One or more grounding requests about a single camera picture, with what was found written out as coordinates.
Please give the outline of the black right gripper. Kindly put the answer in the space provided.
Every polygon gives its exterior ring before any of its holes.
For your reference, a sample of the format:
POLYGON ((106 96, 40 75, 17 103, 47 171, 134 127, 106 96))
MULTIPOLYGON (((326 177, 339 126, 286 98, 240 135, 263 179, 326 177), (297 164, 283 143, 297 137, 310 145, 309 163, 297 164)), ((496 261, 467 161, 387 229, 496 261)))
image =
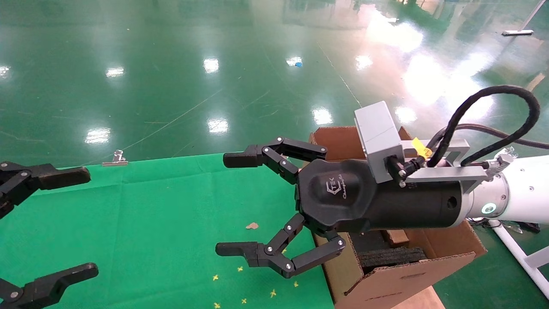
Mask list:
POLYGON ((330 162, 326 156, 325 146, 284 137, 224 153, 227 168, 267 166, 296 184, 299 213, 268 244, 220 242, 216 254, 242 256, 249 267, 269 267, 290 279, 339 256, 346 241, 337 232, 454 227, 465 218, 457 181, 404 187, 393 180, 378 183, 366 160, 330 162), (310 163, 299 171, 290 157, 310 163), (327 242, 294 258, 284 256, 283 250, 306 225, 317 234, 327 231, 327 242))

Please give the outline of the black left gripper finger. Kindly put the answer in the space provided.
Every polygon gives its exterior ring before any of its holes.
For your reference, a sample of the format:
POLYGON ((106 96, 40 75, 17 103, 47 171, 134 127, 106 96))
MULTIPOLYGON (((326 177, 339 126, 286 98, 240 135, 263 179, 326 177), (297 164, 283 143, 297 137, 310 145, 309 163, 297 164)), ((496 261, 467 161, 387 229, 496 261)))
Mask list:
POLYGON ((0 218, 8 215, 38 190, 54 190, 90 182, 85 167, 58 170, 52 164, 22 166, 1 162, 0 166, 0 218))
POLYGON ((86 263, 47 276, 41 276, 24 286, 0 280, 2 309, 43 309, 59 303, 65 290, 74 284, 98 276, 98 266, 86 263))

